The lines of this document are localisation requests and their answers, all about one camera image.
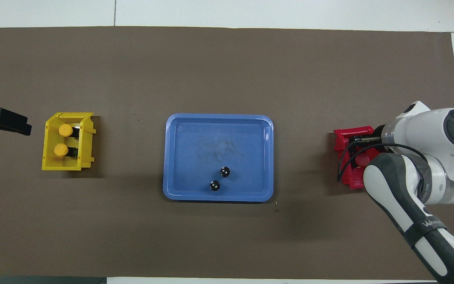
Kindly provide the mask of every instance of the blue tray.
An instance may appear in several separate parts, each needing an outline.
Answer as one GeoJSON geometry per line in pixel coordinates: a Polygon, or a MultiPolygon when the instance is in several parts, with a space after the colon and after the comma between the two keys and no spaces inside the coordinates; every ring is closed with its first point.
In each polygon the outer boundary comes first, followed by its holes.
{"type": "Polygon", "coordinates": [[[174,114],[166,124],[164,194],[173,200],[263,202],[272,196],[274,132],[263,115],[174,114]],[[220,168],[229,167],[228,177],[220,168]],[[209,188],[220,182],[216,192],[209,188]]]}

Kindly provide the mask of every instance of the black cable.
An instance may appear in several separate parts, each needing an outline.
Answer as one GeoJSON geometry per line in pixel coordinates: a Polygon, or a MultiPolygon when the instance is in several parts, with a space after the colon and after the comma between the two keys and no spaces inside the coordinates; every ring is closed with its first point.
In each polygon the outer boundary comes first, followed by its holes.
{"type": "Polygon", "coordinates": [[[342,170],[339,171],[338,175],[337,175],[337,181],[341,180],[342,178],[342,175],[344,174],[344,172],[346,171],[346,167],[348,167],[348,165],[358,156],[360,155],[362,152],[366,151],[367,149],[371,149],[371,148],[374,148],[374,147],[379,147],[379,146],[391,146],[391,147],[399,147],[399,148],[404,148],[404,149],[408,149],[410,151],[413,151],[415,152],[416,154],[418,154],[418,156],[420,156],[425,162],[427,162],[427,158],[425,158],[425,156],[418,150],[414,149],[413,147],[409,147],[409,146],[406,146],[406,145],[402,145],[402,144],[397,144],[397,143],[380,143],[380,144],[374,144],[374,145],[371,145],[371,146],[367,146],[363,149],[361,149],[360,151],[358,151],[357,153],[355,153],[353,156],[351,156],[351,158],[346,162],[346,164],[344,164],[344,167],[342,168],[342,170]]]}
{"type": "Polygon", "coordinates": [[[346,148],[344,148],[344,151],[342,152],[342,155],[339,158],[339,166],[337,166],[337,181],[339,181],[341,179],[341,177],[339,176],[339,173],[341,172],[341,165],[342,165],[342,161],[344,160],[344,155],[346,155],[346,152],[348,151],[348,149],[351,148],[356,143],[357,143],[357,141],[354,140],[353,142],[349,143],[348,146],[346,146],[346,148]]]}

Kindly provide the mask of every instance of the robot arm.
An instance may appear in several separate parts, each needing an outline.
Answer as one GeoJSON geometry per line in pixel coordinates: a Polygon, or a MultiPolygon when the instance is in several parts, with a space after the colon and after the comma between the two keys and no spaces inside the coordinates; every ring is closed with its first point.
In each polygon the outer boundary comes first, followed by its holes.
{"type": "Polygon", "coordinates": [[[442,284],[454,283],[454,237],[416,197],[419,183],[413,162],[396,153],[381,153],[364,172],[369,196],[391,218],[435,279],[442,284]]]}
{"type": "Polygon", "coordinates": [[[384,126],[392,148],[364,171],[364,185],[439,283],[454,283],[454,237],[425,204],[454,203],[454,108],[430,111],[416,102],[384,126]]]}

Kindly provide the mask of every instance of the black knob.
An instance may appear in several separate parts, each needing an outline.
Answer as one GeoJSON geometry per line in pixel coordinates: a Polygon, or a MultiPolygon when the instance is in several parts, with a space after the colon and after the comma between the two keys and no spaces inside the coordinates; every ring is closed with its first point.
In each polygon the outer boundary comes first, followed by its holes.
{"type": "Polygon", "coordinates": [[[209,188],[216,192],[217,190],[220,189],[220,182],[218,180],[213,180],[212,182],[209,183],[209,188]]]}
{"type": "Polygon", "coordinates": [[[228,167],[222,167],[220,169],[220,176],[223,176],[224,178],[227,178],[231,174],[231,170],[228,167]]]}

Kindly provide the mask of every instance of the red plastic container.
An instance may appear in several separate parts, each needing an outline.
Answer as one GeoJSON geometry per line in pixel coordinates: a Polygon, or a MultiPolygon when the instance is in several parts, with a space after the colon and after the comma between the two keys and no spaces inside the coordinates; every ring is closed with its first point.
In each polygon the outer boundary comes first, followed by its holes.
{"type": "MultiPolygon", "coordinates": [[[[348,144],[350,143],[349,138],[352,136],[364,136],[373,134],[374,129],[371,126],[357,127],[357,128],[348,128],[348,129],[336,129],[334,131],[335,137],[335,146],[334,150],[337,151],[337,156],[341,158],[342,152],[348,144]]],[[[352,153],[357,153],[362,147],[355,146],[350,149],[352,153]]],[[[344,167],[344,164],[350,159],[350,151],[347,151],[342,160],[341,169],[344,167]]],[[[342,183],[349,185],[352,189],[361,189],[364,187],[364,169],[367,167],[369,162],[373,160],[374,157],[379,155],[380,152],[375,148],[367,149],[364,153],[361,153],[355,158],[356,166],[348,165],[344,174],[342,175],[342,183]]]]}

